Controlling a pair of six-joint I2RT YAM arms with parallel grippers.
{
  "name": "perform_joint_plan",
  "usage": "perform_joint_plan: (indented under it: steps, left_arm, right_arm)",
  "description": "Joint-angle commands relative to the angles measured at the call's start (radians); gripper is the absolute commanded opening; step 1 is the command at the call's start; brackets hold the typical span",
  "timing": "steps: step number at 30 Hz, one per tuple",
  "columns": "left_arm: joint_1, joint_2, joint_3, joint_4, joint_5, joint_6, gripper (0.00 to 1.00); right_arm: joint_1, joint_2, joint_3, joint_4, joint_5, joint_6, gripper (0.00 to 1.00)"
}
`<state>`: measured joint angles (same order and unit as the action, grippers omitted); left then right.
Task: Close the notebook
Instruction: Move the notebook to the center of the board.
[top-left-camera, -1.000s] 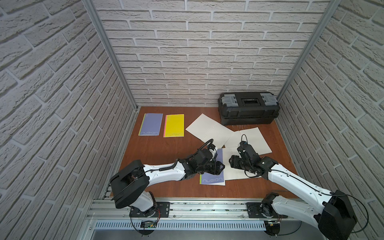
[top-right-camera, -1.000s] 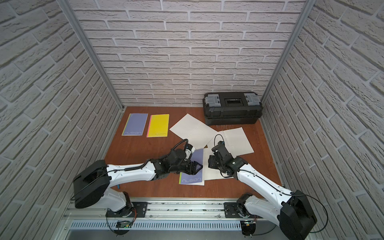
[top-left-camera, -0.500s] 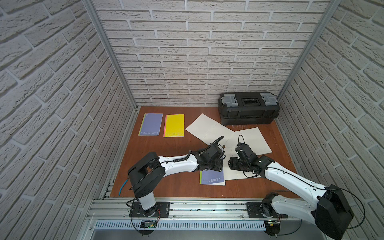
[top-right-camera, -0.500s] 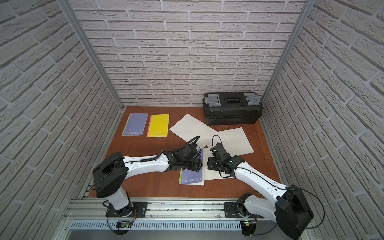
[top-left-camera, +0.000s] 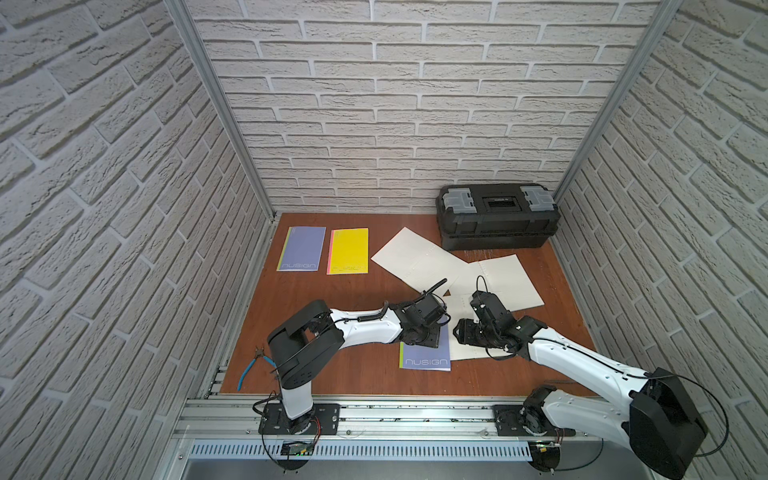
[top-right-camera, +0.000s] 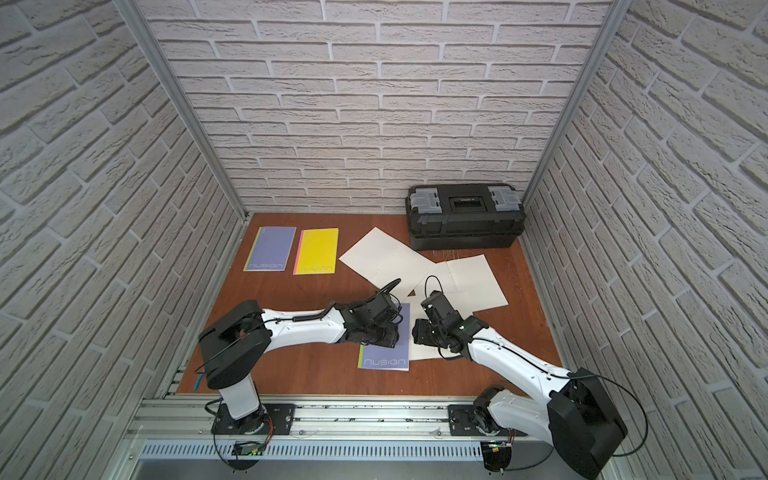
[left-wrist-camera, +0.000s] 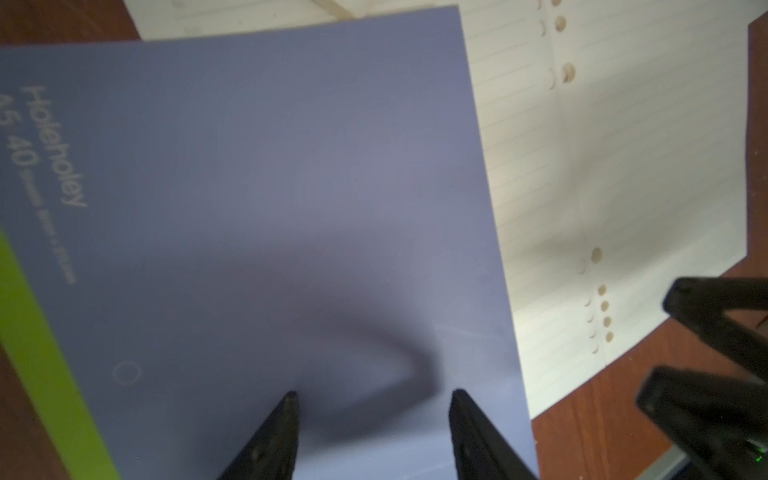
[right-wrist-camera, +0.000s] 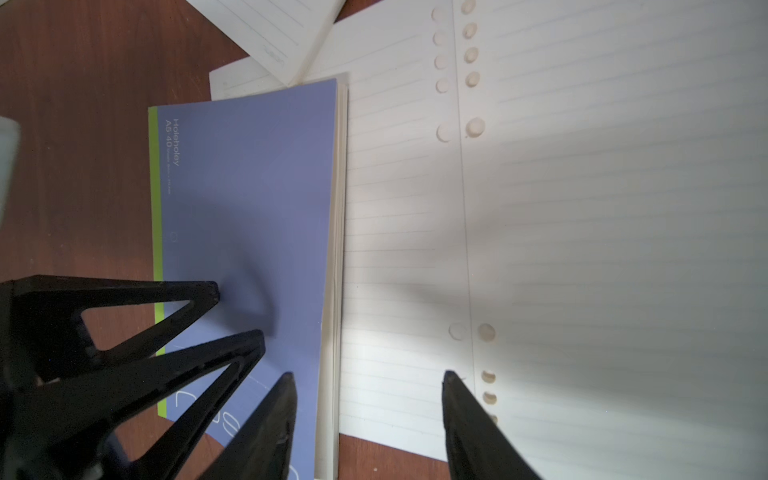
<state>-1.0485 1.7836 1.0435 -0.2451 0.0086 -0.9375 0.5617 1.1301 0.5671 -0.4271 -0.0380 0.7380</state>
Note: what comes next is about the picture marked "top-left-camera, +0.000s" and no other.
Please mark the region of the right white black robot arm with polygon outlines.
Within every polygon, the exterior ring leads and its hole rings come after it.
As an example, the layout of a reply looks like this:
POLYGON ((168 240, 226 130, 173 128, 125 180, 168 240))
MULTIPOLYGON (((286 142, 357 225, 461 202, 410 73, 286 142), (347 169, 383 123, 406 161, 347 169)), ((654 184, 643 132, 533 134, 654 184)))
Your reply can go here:
POLYGON ((473 293, 473 318, 452 329, 462 345, 500 349, 556 370, 593 392, 586 398, 543 385, 525 399, 514 419, 528 434, 571 429, 631 450, 655 473, 681 479, 708 434, 681 378, 658 368, 630 367, 561 335, 531 316, 515 318, 499 298, 473 293))

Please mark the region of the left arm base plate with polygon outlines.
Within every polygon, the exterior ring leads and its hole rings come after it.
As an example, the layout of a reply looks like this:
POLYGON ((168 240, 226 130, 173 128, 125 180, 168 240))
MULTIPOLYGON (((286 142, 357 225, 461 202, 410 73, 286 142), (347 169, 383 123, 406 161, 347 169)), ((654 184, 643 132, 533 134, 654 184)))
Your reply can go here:
POLYGON ((291 419, 285 413, 281 403, 269 403, 262 410, 262 422, 259 433, 265 436, 275 435, 336 435, 338 431, 340 405, 332 403, 315 404, 312 409, 291 419))

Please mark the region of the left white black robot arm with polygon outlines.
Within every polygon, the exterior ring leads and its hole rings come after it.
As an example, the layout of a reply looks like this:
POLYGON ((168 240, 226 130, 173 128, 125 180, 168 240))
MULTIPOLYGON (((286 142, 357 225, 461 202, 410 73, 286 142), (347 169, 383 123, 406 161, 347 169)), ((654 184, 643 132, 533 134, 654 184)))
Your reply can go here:
POLYGON ((342 311, 315 300, 267 337, 287 418, 308 421, 313 413, 312 381, 344 348, 402 342, 437 348, 447 323, 447 306, 437 295, 445 278, 413 300, 386 303, 379 310, 342 311))

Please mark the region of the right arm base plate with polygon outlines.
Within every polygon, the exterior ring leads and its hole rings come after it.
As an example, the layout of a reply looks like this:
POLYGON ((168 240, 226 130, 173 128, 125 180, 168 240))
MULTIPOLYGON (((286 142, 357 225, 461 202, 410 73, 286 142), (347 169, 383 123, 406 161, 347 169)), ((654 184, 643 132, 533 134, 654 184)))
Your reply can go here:
POLYGON ((494 405, 492 412, 498 436, 576 435, 573 429, 555 427, 539 407, 526 407, 522 404, 494 405))

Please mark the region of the yellow cover notebook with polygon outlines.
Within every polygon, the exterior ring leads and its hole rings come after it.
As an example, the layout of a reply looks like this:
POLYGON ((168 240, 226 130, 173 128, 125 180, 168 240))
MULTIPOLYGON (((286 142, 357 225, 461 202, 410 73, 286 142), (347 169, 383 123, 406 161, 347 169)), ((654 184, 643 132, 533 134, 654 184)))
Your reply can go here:
POLYGON ((367 228, 333 230, 330 238, 327 274, 367 274, 368 244, 367 228))

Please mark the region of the purple cover notebook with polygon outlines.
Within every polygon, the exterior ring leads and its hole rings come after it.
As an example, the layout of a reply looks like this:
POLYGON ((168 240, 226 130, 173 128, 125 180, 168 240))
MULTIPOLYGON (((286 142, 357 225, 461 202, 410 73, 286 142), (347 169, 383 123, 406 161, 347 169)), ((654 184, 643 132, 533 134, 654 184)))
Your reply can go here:
POLYGON ((325 227, 290 227, 279 257, 277 270, 280 272, 317 271, 325 233, 325 227))

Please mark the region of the notebook angled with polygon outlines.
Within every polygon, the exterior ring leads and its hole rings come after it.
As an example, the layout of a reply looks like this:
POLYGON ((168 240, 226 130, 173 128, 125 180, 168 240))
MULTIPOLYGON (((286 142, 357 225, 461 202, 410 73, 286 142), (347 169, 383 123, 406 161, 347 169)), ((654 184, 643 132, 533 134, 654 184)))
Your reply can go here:
POLYGON ((436 290, 438 295, 444 295, 467 266, 463 260, 408 228, 401 229, 372 261, 418 292, 445 279, 436 290))

